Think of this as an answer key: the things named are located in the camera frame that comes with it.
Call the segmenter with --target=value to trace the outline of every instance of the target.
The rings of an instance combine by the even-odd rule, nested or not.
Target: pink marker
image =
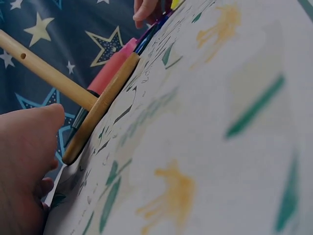
[[[126,59],[134,51],[136,44],[136,38],[129,40],[123,48],[116,52],[109,61],[103,66],[98,75],[94,78],[91,84],[88,86],[88,90],[93,91],[99,95],[102,94],[109,82],[112,80],[117,71],[121,68]]]

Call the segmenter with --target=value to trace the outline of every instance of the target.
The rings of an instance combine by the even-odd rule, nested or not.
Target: white star
[[[106,2],[107,4],[110,4],[109,0],[97,0],[97,3],[102,2],[102,1]]]
[[[13,10],[15,8],[21,8],[21,3],[23,2],[23,0],[15,0],[14,2],[11,2],[11,9],[10,10]]]
[[[10,54],[6,53],[5,50],[3,50],[3,54],[0,55],[0,58],[1,58],[2,60],[4,60],[4,66],[5,66],[5,68],[7,68],[9,65],[15,67],[15,65],[14,65],[13,62],[12,62],[12,56],[11,56]]]
[[[71,65],[70,62],[68,61],[67,63],[67,68],[68,68],[68,73],[71,74],[71,73],[74,73],[73,72],[73,68],[75,67],[75,65]]]
[[[31,28],[24,29],[25,32],[30,33],[33,35],[31,38],[29,47],[34,45],[36,42],[38,42],[41,38],[46,39],[48,41],[51,41],[51,38],[46,30],[47,25],[53,21],[54,18],[46,18],[42,20],[40,18],[39,13],[37,12],[37,19],[36,19],[36,25]]]

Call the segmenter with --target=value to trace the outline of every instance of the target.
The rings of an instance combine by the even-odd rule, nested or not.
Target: fingernail
[[[141,16],[140,15],[142,15],[142,7],[141,8],[139,8],[138,9],[138,11],[134,14],[134,16],[133,16],[133,20],[134,21],[140,21],[140,20],[142,20],[141,19]]]
[[[134,16],[133,16],[133,20],[134,21],[137,21],[137,20],[139,20],[139,17],[138,17],[138,11],[134,14]]]

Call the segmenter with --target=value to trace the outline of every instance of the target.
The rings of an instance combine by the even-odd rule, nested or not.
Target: green leaf drawing
[[[283,231],[291,217],[295,214],[299,203],[299,176],[298,176],[298,157],[295,156],[285,185],[285,190],[278,216],[275,223],[275,232]]]
[[[225,138],[229,139],[243,132],[257,117],[257,115],[272,101],[281,90],[285,78],[280,75],[274,83],[242,114],[239,119],[228,129]]]
[[[87,225],[86,225],[82,235],[86,235],[86,233],[87,233],[87,231],[88,231],[88,229],[90,227],[90,224],[91,224],[91,221],[92,221],[92,218],[93,218],[93,214],[94,214],[94,211],[92,212],[92,214],[91,214],[91,216],[90,216],[90,218],[88,220],[88,223],[87,223]]]
[[[102,210],[102,215],[100,218],[100,225],[99,225],[99,232],[100,233],[103,232],[104,227],[107,224],[107,221],[108,221],[110,212],[112,210],[113,204],[115,202],[120,184],[121,184],[121,177],[119,177],[118,181],[116,183],[114,183],[114,185],[112,186],[112,188],[109,192],[109,195],[107,197],[107,201],[104,204],[104,207]]]
[[[61,193],[56,193],[53,196],[52,202],[51,202],[51,210],[53,208],[56,208],[57,206],[59,206],[60,204],[63,203],[63,200],[66,198],[66,196],[64,194]]]
[[[162,62],[164,64],[164,66],[167,65],[168,63],[168,59],[170,58],[170,53],[171,53],[171,50],[172,50],[172,47],[173,47],[174,43],[172,43],[165,51],[163,57],[162,57]]]
[[[118,168],[118,163],[116,160],[114,160],[112,167],[111,167],[109,177],[108,177],[107,182],[106,182],[106,186],[112,184],[112,182],[116,178],[117,168]]]
[[[308,0],[298,0],[298,2],[313,22],[313,6],[310,4],[310,2]]]
[[[192,20],[191,23],[197,22],[197,21],[200,19],[201,15],[202,15],[202,12],[200,12],[200,13]]]

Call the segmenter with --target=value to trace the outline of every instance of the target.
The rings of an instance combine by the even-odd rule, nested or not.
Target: yellow scribble
[[[197,35],[198,48],[201,48],[213,36],[217,36],[213,46],[210,47],[212,51],[209,53],[206,63],[210,62],[222,46],[236,35],[236,28],[241,25],[241,13],[236,3],[216,7],[216,9],[221,11],[217,24],[206,31],[201,30]]]
[[[142,228],[141,234],[147,235],[161,219],[170,218],[176,226],[177,235],[180,235],[193,205],[195,182],[180,172],[177,160],[174,160],[167,170],[156,169],[155,175],[165,178],[167,189],[137,210],[136,213],[143,213],[145,219],[150,219],[150,223]]]

